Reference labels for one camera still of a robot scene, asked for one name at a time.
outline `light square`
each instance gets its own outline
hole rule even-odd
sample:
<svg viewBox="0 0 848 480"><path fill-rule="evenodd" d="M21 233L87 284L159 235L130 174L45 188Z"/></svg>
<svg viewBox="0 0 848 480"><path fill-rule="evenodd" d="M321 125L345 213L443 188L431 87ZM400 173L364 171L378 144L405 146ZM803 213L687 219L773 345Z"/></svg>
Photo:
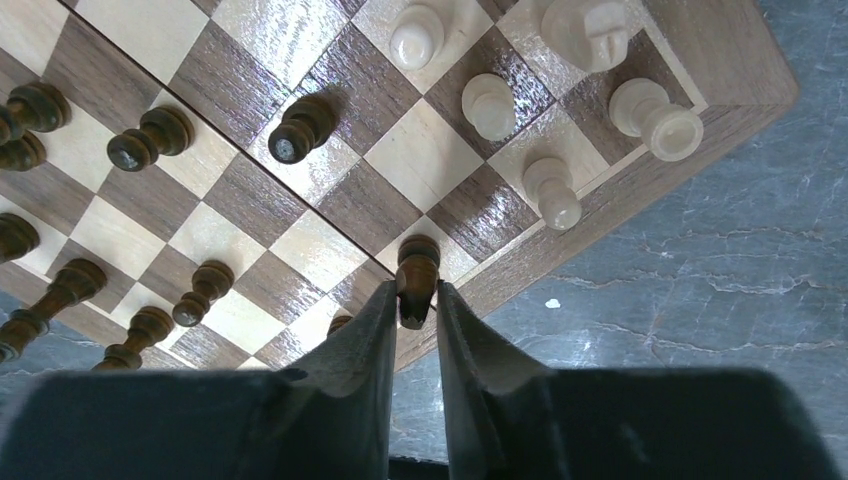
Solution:
<svg viewBox="0 0 848 480"><path fill-rule="evenodd" d="M203 202L194 209L169 244L194 263L218 260L233 270L236 278L265 253L256 240Z"/></svg>
<svg viewBox="0 0 848 480"><path fill-rule="evenodd" d="M191 0L80 0L76 11L163 83L209 21Z"/></svg>
<svg viewBox="0 0 848 480"><path fill-rule="evenodd" d="M400 244L410 235L427 235L439 244L441 250L441 265L439 275L442 280L453 282L461 278L469 270L477 266L477 261L471 258L462 247L459 246L447 233L438 227L429 217L421 217L412 224L395 241L389 244L377 255L377 261L382 263L389 271L397 271L397 254Z"/></svg>
<svg viewBox="0 0 848 480"><path fill-rule="evenodd" d="M164 90L153 102L154 107L163 105L177 107L186 114L194 127L194 143L175 157L161 156L156 165L197 198L203 198L230 165L238 150Z"/></svg>
<svg viewBox="0 0 848 480"><path fill-rule="evenodd" d="M422 212L483 164L424 99L401 117L365 160Z"/></svg>
<svg viewBox="0 0 848 480"><path fill-rule="evenodd" d="M316 206L342 177L359 161L359 155L336 134L327 143L309 152L300 163L285 165L271 156L268 137L279 125L283 113L297 100L291 95L282 108L259 132L248 153L259 161L271 175L277 177L306 203Z"/></svg>
<svg viewBox="0 0 848 480"><path fill-rule="evenodd" d="M203 324L251 355L286 328L234 290L215 302Z"/></svg>
<svg viewBox="0 0 848 480"><path fill-rule="evenodd" d="M535 203L527 198L523 177L527 167L546 157L565 161L575 192L609 168L600 152L559 104L548 109L489 159L489 165L539 213Z"/></svg>
<svg viewBox="0 0 848 480"><path fill-rule="evenodd" d="M362 250L312 210L307 210L270 250L325 292L368 260Z"/></svg>
<svg viewBox="0 0 848 480"><path fill-rule="evenodd" d="M290 90L347 23L330 0L224 0L212 20Z"/></svg>
<svg viewBox="0 0 848 480"><path fill-rule="evenodd" d="M165 246L159 237L100 197L94 197L71 239L135 280Z"/></svg>
<svg viewBox="0 0 848 480"><path fill-rule="evenodd" d="M56 0L0 0L0 12L0 49L43 75L68 9Z"/></svg>
<svg viewBox="0 0 848 480"><path fill-rule="evenodd" d="M353 23L392 61L389 44L396 18L413 4L432 8L445 27L444 45L424 68L401 70L410 83L424 94L492 27L492 19L477 0L369 0L353 17Z"/></svg>

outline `dark square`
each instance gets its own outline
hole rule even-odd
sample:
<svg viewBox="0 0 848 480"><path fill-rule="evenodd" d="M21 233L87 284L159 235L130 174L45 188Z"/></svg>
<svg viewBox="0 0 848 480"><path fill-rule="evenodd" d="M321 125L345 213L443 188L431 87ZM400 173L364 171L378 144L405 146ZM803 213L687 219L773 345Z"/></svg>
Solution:
<svg viewBox="0 0 848 480"><path fill-rule="evenodd" d="M0 192L65 235L82 218L94 192L50 163L28 172L0 171Z"/></svg>
<svg viewBox="0 0 848 480"><path fill-rule="evenodd" d="M191 291L191 277L197 267L196 263L174 247L165 245L138 281L168 302L176 304L184 293Z"/></svg>
<svg viewBox="0 0 848 480"><path fill-rule="evenodd" d="M498 142L481 137L462 113L465 85L482 73L503 78L515 98L515 130ZM425 98L484 160L488 160L555 101L497 27L486 32L427 92Z"/></svg>
<svg viewBox="0 0 848 480"><path fill-rule="evenodd" d="M421 218L421 211L363 160L324 196L317 209L371 255L380 253Z"/></svg>
<svg viewBox="0 0 848 480"><path fill-rule="evenodd" d="M250 354L202 323L189 328L171 351L200 369L234 369L250 358Z"/></svg>
<svg viewBox="0 0 848 480"><path fill-rule="evenodd" d="M286 325L324 296L318 287L271 252L236 281L236 291Z"/></svg>
<svg viewBox="0 0 848 480"><path fill-rule="evenodd" d="M306 211L300 199L242 154L203 201L265 248Z"/></svg>
<svg viewBox="0 0 848 480"><path fill-rule="evenodd" d="M161 90L150 75L76 15L65 22L44 81L116 133L137 126Z"/></svg>
<svg viewBox="0 0 848 480"><path fill-rule="evenodd" d="M386 280L394 276L382 265L368 259L353 273L336 285L329 293L330 298L342 308L356 315L374 294L374 291Z"/></svg>
<svg viewBox="0 0 848 480"><path fill-rule="evenodd" d="M647 78L668 92L672 103L692 108L692 101L648 34L642 30L630 39L627 59L616 68L589 75L562 99L569 116L610 165L642 145L641 138L624 135L612 123L609 102L624 82Z"/></svg>
<svg viewBox="0 0 848 480"><path fill-rule="evenodd" d="M299 90L330 102L339 112L336 134L360 155L421 96L352 23L321 55Z"/></svg>
<svg viewBox="0 0 848 480"><path fill-rule="evenodd" d="M166 242L200 203L183 184L155 165L141 172L113 168L97 196Z"/></svg>
<svg viewBox="0 0 848 480"><path fill-rule="evenodd" d="M283 83L215 22L200 33L170 87L244 149L288 95Z"/></svg>
<svg viewBox="0 0 848 480"><path fill-rule="evenodd" d="M107 313L111 313L112 310L121 303L121 300L124 299L127 293L129 293L133 285L135 285L135 280L133 280L129 275L118 270L118 268L112 266L111 263L91 253L88 249L70 239L65 242L65 246L62 247L62 250L56 257L56 260L53 261L53 265L51 265L50 269L47 270L47 277L51 279L55 278L56 273L58 273L66 263L75 258L84 258L94 262L101 270L103 270L103 273L106 274L106 286L103 290L97 292L97 294L89 301L102 308Z"/></svg>
<svg viewBox="0 0 848 480"><path fill-rule="evenodd" d="M478 262L539 221L533 209L488 164L466 178L427 216Z"/></svg>

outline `wooden chess piece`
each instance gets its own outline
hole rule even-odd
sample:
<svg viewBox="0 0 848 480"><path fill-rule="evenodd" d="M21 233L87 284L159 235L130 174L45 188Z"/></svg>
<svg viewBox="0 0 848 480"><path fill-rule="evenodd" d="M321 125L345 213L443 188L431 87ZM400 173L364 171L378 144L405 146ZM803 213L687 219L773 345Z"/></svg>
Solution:
<svg viewBox="0 0 848 480"><path fill-rule="evenodd" d="M0 170L26 172L41 165L46 159L44 144L30 132L25 132L20 140L0 145Z"/></svg>
<svg viewBox="0 0 848 480"><path fill-rule="evenodd" d="M271 136L268 149L280 163L295 164L313 149L324 145L336 128L338 119L330 105L315 96L303 97L285 113Z"/></svg>
<svg viewBox="0 0 848 480"><path fill-rule="evenodd" d="M65 264L47 293L30 308L13 311L0 327L0 363L21 356L27 345L50 330L50 319L106 286L106 274L97 265L76 258Z"/></svg>
<svg viewBox="0 0 848 480"><path fill-rule="evenodd" d="M131 128L109 141L106 152L116 167L138 172L156 163L159 155L183 153L194 141L188 117L173 107L156 107L141 116L139 128Z"/></svg>
<svg viewBox="0 0 848 480"><path fill-rule="evenodd" d="M235 275L230 267L217 260L203 262L191 277L192 291L184 294L174 305L174 321L183 327L193 327L209 313L209 308L233 288Z"/></svg>
<svg viewBox="0 0 848 480"><path fill-rule="evenodd" d="M17 260L41 243L38 232L13 213L0 213L0 264Z"/></svg>
<svg viewBox="0 0 848 480"><path fill-rule="evenodd" d="M413 235L400 246L398 286L400 324L411 330L421 330L430 312L430 300L439 281L441 253L430 237Z"/></svg>
<svg viewBox="0 0 848 480"><path fill-rule="evenodd" d="M144 307L133 315L123 344L109 345L103 361L92 370L138 370L141 352L161 342L174 330L171 317L156 307Z"/></svg>
<svg viewBox="0 0 848 480"><path fill-rule="evenodd" d="M52 132L71 121L71 106L54 86L33 82L12 89L0 105L0 145L23 138L27 130Z"/></svg>
<svg viewBox="0 0 848 480"><path fill-rule="evenodd" d="M336 331L347 325L347 322L351 320L353 320L353 317L351 317L350 315L339 315L338 317L334 318L333 321L330 322L330 328L327 329L327 336L329 337L330 335L336 333Z"/></svg>

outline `white chess piece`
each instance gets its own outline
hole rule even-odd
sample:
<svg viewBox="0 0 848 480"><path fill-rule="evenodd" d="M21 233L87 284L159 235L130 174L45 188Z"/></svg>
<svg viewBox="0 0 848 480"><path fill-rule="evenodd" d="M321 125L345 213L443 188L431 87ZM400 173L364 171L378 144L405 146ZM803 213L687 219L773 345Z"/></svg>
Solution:
<svg viewBox="0 0 848 480"><path fill-rule="evenodd" d="M395 25L389 52L394 64L403 70L424 68L445 43L445 27L430 7L408 7L395 19Z"/></svg>
<svg viewBox="0 0 848 480"><path fill-rule="evenodd" d="M589 73L610 70L627 58L627 15L621 0L555 0L541 30L554 52Z"/></svg>
<svg viewBox="0 0 848 480"><path fill-rule="evenodd" d="M538 205L549 227L568 230L580 221L583 207L565 162L558 158L536 160L524 172L523 183L527 197Z"/></svg>
<svg viewBox="0 0 848 480"><path fill-rule="evenodd" d="M503 140L515 130L515 98L504 79L491 73L472 78L462 91L462 113L486 140Z"/></svg>
<svg viewBox="0 0 848 480"><path fill-rule="evenodd" d="M621 133L642 137L648 149L666 162L692 155L704 139L700 117L670 103L665 89L647 78L618 87L610 101L610 117Z"/></svg>

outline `dark pawn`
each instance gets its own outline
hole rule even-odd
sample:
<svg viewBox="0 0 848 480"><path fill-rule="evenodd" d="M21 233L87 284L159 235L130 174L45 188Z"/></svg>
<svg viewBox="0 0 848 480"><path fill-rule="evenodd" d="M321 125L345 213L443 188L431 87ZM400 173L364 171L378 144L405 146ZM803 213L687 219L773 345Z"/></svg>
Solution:
<svg viewBox="0 0 848 480"><path fill-rule="evenodd" d="M268 150L280 163L295 164L324 145L336 129L336 115L318 97L303 97L283 113L283 121L268 138Z"/></svg>
<svg viewBox="0 0 848 480"><path fill-rule="evenodd" d="M0 145L0 170L26 172L47 159L47 151L35 135L26 132L20 140Z"/></svg>
<svg viewBox="0 0 848 480"><path fill-rule="evenodd" d="M430 312L430 300L439 281L441 253L430 237L413 235L398 251L398 286L400 324L421 330Z"/></svg>
<svg viewBox="0 0 848 480"><path fill-rule="evenodd" d="M41 239L32 225L12 213L0 213L0 264L33 251Z"/></svg>
<svg viewBox="0 0 848 480"><path fill-rule="evenodd" d="M156 307L144 307L133 315L123 344L109 345L103 361L92 370L138 370L141 352L161 342L174 329L174 321Z"/></svg>
<svg viewBox="0 0 848 480"><path fill-rule="evenodd" d="M209 313L215 300L223 297L233 288L235 275L230 267L216 260L203 262L191 277L191 288L174 305L174 321L183 327L193 327Z"/></svg>
<svg viewBox="0 0 848 480"><path fill-rule="evenodd" d="M23 138L27 130L52 132L71 121L71 106L56 87L33 82L9 93L0 105L0 145Z"/></svg>
<svg viewBox="0 0 848 480"><path fill-rule="evenodd" d="M35 305L13 311L0 327L0 363L20 357L30 342L50 330L50 319L93 297L104 286L106 274L100 267L81 258L68 262Z"/></svg>
<svg viewBox="0 0 848 480"><path fill-rule="evenodd" d="M173 107L156 107L141 116L139 128L131 128L109 141L106 152L116 167L138 172L159 160L186 151L194 141L188 117Z"/></svg>

